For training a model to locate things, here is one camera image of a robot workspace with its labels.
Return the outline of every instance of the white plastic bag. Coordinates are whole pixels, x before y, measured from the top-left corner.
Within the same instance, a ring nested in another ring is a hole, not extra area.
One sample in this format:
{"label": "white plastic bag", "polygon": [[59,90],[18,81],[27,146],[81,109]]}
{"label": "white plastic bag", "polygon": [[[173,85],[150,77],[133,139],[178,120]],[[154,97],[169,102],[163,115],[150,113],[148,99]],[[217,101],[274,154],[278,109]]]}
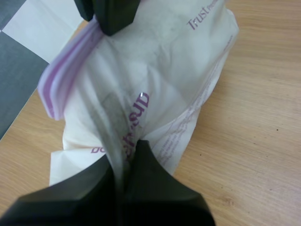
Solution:
{"label": "white plastic bag", "polygon": [[173,174],[237,34],[224,0],[142,1],[134,23],[100,38],[81,66],[50,184],[94,163],[104,147],[126,168],[138,139]]}

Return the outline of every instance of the printed lettering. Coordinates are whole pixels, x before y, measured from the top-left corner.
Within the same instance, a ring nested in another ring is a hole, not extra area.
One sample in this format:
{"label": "printed lettering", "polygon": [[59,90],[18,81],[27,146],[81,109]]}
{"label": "printed lettering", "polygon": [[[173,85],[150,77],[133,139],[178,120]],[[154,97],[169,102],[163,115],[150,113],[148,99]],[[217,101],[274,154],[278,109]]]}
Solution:
{"label": "printed lettering", "polygon": [[105,149],[103,147],[95,147],[92,149],[91,154],[95,154],[98,152],[105,153]]}
{"label": "printed lettering", "polygon": [[207,6],[207,10],[205,7],[202,7],[202,10],[198,13],[198,16],[194,19],[191,19],[186,25],[190,25],[190,27],[195,30],[198,28],[198,25],[200,25],[204,19],[207,17],[207,14],[210,13],[211,9],[215,6],[218,0],[213,0],[213,2]]}
{"label": "printed lettering", "polygon": [[138,120],[138,117],[137,117],[137,113],[133,112],[133,113],[130,113],[128,119],[133,123],[133,126],[136,127],[139,125],[139,120]]}
{"label": "printed lettering", "polygon": [[124,136],[124,137],[122,138],[122,140],[123,140],[126,144],[128,144],[128,145],[130,145],[130,146],[132,146],[132,147],[135,147],[135,144],[130,140],[131,137],[133,137],[133,134],[132,134],[132,133],[128,133],[126,136]]}
{"label": "printed lettering", "polygon": [[192,20],[190,20],[187,24],[190,24],[190,26],[192,27],[193,30],[195,30],[194,26],[192,25]]}
{"label": "printed lettering", "polygon": [[198,24],[197,24],[196,20],[197,20],[197,19],[194,19],[194,20],[193,20],[193,23],[195,24],[196,27],[198,27]]}
{"label": "printed lettering", "polygon": [[206,14],[206,13],[201,13],[201,15],[200,15],[200,17],[202,17],[202,19],[205,19],[205,18],[206,18],[206,16],[207,16],[207,14]]}
{"label": "printed lettering", "polygon": [[205,13],[207,13],[207,14],[209,13],[209,12],[206,11],[206,9],[205,9],[204,7],[203,7],[202,9],[203,9],[203,11],[204,11]]}
{"label": "printed lettering", "polygon": [[198,22],[199,23],[201,23],[201,22],[203,22],[203,17],[199,14],[199,17],[201,18],[201,21],[198,19],[198,17],[197,17],[197,20],[198,20]]}
{"label": "printed lettering", "polygon": [[92,149],[91,153],[97,153],[99,151],[99,147],[95,147]]}
{"label": "printed lettering", "polygon": [[142,112],[144,112],[144,109],[136,103],[134,103],[133,107],[139,110],[139,113],[136,113],[136,116],[140,117],[142,115]]}
{"label": "printed lettering", "polygon": [[142,105],[148,107],[149,106],[149,95],[147,95],[146,93],[141,93],[140,96],[137,98],[136,102],[141,103]]}

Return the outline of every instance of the wooden surface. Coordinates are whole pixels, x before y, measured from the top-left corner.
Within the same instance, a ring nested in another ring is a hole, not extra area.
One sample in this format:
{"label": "wooden surface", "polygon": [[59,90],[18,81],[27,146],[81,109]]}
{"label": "wooden surface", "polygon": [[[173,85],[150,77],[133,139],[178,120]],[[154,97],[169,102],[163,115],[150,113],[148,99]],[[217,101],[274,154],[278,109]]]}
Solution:
{"label": "wooden surface", "polygon": [[[241,32],[175,177],[218,226],[301,225],[301,1],[231,0]],[[0,142],[0,214],[48,185],[63,122],[37,93]]]}

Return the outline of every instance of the crumpled plastic bag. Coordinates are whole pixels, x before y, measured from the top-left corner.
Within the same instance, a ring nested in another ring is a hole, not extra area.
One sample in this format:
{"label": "crumpled plastic bag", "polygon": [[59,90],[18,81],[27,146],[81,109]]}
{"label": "crumpled plastic bag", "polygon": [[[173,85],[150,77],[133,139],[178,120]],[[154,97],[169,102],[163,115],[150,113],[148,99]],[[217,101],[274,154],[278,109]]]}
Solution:
{"label": "crumpled plastic bag", "polygon": [[91,21],[38,86],[48,115],[66,122],[50,184],[106,153],[122,178],[139,139],[173,174],[237,34],[224,0],[145,0],[112,37]]}

